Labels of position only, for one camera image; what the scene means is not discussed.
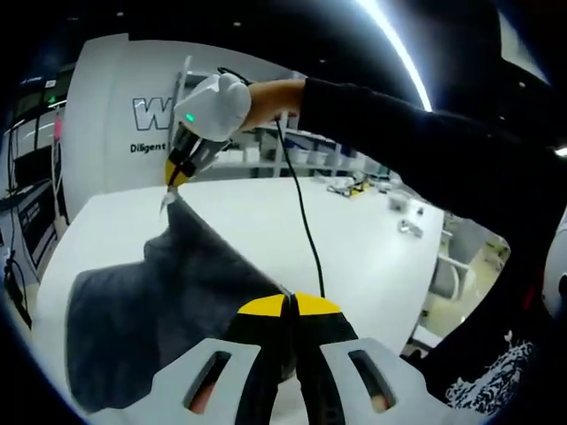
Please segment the person's left hand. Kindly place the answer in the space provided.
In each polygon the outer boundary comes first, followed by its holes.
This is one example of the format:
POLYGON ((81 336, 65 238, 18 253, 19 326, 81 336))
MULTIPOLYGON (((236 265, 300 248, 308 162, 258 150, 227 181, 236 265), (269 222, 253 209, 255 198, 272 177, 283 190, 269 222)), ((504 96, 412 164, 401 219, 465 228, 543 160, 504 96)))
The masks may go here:
MULTIPOLYGON (((198 390, 196 395, 193 397, 189 404, 189 410, 193 413, 202 414, 211 397, 212 391, 214 389, 215 383, 205 384, 202 388, 198 390)), ((383 395, 375 395, 371 397, 371 403, 376 412, 384 412, 390 407, 389 402, 383 395)))

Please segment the person's right hand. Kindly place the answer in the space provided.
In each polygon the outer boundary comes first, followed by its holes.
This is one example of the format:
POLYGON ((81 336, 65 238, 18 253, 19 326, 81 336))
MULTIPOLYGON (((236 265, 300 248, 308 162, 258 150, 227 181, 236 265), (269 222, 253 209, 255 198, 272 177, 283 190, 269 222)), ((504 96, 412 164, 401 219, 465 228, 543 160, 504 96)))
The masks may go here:
POLYGON ((276 80, 249 85, 251 108, 240 130, 251 130, 280 118, 284 113, 299 116, 304 88, 304 80, 276 80))

